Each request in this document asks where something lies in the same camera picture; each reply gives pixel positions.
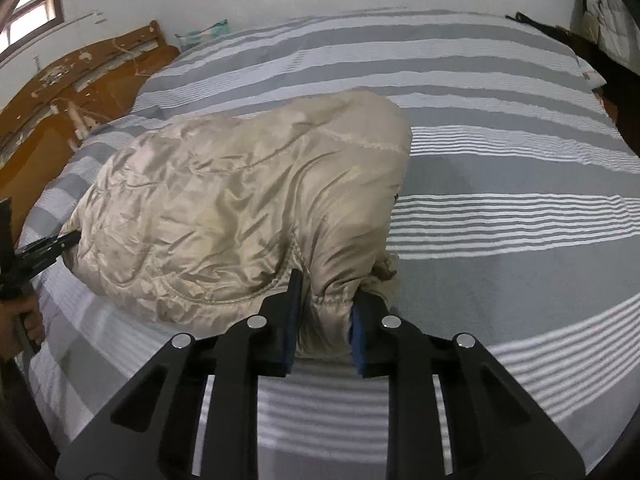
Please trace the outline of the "person's left hand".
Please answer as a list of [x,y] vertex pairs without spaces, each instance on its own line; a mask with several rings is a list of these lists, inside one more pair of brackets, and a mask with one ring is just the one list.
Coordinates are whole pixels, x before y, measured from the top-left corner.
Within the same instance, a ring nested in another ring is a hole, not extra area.
[[46,338],[43,318],[35,294],[2,301],[0,307],[1,361],[14,359],[23,351],[22,330],[29,342],[42,344]]

